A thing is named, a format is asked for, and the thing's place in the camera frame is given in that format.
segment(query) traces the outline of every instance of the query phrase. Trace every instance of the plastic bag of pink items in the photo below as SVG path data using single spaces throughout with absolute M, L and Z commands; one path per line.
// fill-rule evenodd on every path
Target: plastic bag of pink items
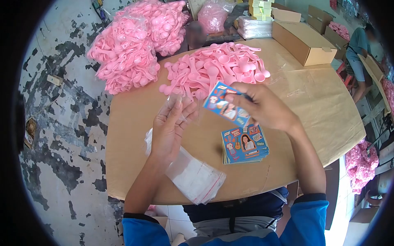
M 349 31 L 344 25 L 331 21 L 328 26 L 338 33 L 343 39 L 348 42 L 350 41 Z
M 97 35 L 86 56 L 101 64 L 96 76 L 106 80 L 110 94 L 128 91 L 157 81 L 157 63 L 153 42 L 147 38 L 146 19 L 142 15 L 118 16 Z
M 114 19 L 125 14 L 143 15 L 147 20 L 148 36 L 156 52 L 162 56 L 173 55 L 180 49 L 186 33 L 184 24 L 189 15 L 182 12 L 184 1 L 163 3 L 158 0 L 142 0 L 126 6 L 115 14 Z
M 375 147 L 370 148 L 370 157 L 367 155 L 367 147 L 370 145 L 370 142 L 363 139 L 345 155 L 346 172 L 356 194 L 361 194 L 361 189 L 375 177 L 375 168 L 379 165 Z
M 206 33 L 222 32 L 228 12 L 231 12 L 234 6 L 234 3 L 228 3 L 225 0 L 208 0 L 198 12 L 198 21 Z
M 390 80 L 383 78 L 382 79 L 383 90 L 385 91 L 388 103 L 391 108 L 391 112 L 394 112 L 394 83 Z

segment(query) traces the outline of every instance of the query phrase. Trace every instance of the blue sleeve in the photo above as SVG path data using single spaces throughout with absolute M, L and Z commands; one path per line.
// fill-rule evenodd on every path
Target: blue sleeve
M 364 50 L 368 50 L 367 34 L 365 33 L 365 31 L 362 28 L 359 28 L 358 35 L 359 35 L 358 46 Z
M 298 202 L 290 209 L 291 218 L 279 238 L 283 246 L 325 245 L 324 228 L 328 201 Z
M 125 246 L 170 246 L 167 232 L 157 223 L 135 218 L 124 218 L 122 224 Z

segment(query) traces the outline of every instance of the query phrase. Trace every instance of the black jeans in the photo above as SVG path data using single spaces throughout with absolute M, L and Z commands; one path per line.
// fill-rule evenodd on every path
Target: black jeans
M 276 189 L 284 198 L 289 192 L 285 187 Z M 207 205 L 184 205 L 183 210 L 188 214 L 193 223 L 230 218 L 230 231 L 233 231 L 232 220 L 236 217 L 266 216 L 276 219 L 282 217 L 284 202 L 276 195 L 266 192 L 238 200 L 225 202 L 212 202 Z

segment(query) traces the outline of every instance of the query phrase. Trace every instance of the cartoon woman illustration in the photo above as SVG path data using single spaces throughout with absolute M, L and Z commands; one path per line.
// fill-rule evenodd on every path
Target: cartoon woman illustration
M 226 106 L 223 107 L 220 114 L 224 117 L 229 118 L 230 120 L 234 120 L 235 116 L 237 116 L 237 109 L 235 108 L 234 104 L 228 103 Z
M 254 148 L 256 148 L 255 143 L 252 140 L 250 140 L 248 135 L 243 134 L 242 135 L 242 150 L 246 151 L 246 150 L 252 150 Z

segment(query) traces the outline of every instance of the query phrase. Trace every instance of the pink plastic pile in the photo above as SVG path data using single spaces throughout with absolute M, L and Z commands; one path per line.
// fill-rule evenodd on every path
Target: pink plastic pile
M 227 19 L 227 11 L 218 3 L 205 3 L 198 12 L 198 21 L 206 33 L 219 33 L 224 31 L 224 22 Z
M 143 0 L 126 6 L 115 17 L 122 15 L 143 15 L 148 20 L 148 36 L 154 50 L 162 56 L 173 55 L 180 48 L 186 33 L 183 27 L 189 15 L 182 13 L 184 1 L 163 3 L 158 0 Z
M 394 112 L 394 84 L 390 80 L 382 79 L 383 90 L 385 91 L 388 103 L 391 108 L 391 112 Z
M 182 13 L 184 1 L 164 4 L 144 0 L 125 7 L 114 21 L 97 35 L 87 53 L 101 64 L 96 76 L 106 80 L 110 94 L 142 87 L 157 81 L 155 51 L 174 54 L 183 42 L 188 15 Z
M 363 139 L 346 153 L 346 172 L 356 194 L 361 194 L 361 189 L 375 177 L 375 168 L 379 165 L 375 147 L 370 148 L 370 157 L 367 155 L 367 147 L 370 145 L 370 142 Z
M 343 39 L 348 42 L 350 41 L 349 31 L 344 25 L 331 21 L 328 26 L 338 33 Z
M 212 44 L 210 47 L 186 54 L 176 63 L 167 62 L 171 85 L 161 85 L 159 91 L 165 95 L 182 93 L 190 99 L 204 99 L 218 81 L 231 85 L 235 81 L 244 83 L 263 82 L 270 77 L 264 63 L 252 48 L 243 44 Z

